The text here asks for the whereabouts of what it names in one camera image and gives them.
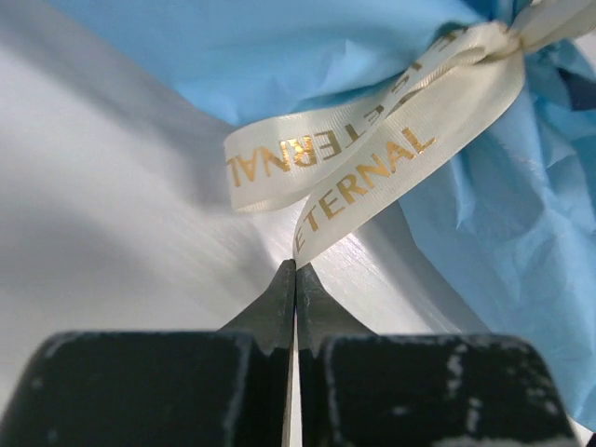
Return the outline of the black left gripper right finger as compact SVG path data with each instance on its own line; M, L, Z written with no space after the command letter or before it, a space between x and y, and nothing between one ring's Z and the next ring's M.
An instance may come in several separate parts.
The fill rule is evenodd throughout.
M549 369L501 334L377 334L296 274L306 446L575 446Z

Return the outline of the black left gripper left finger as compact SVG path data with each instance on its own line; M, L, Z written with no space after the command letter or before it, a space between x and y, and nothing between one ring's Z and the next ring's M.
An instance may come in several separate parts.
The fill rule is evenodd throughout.
M60 332L1 419L5 446L279 446L296 265L217 331Z

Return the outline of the cream printed ribbon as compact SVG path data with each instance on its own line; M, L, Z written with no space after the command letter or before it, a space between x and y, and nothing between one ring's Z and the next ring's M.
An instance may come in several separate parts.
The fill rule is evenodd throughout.
M349 104L250 124L224 142L233 208L304 208L298 266L368 222L490 127L525 83L524 58L595 26L591 1L541 1L511 24L439 37L392 84Z

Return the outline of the blue flower bouquet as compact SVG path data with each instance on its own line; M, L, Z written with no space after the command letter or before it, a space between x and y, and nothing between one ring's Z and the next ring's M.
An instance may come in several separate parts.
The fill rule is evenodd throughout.
M197 108L232 207L304 208L306 264L399 202L496 332L539 348L595 425L591 1L60 1Z

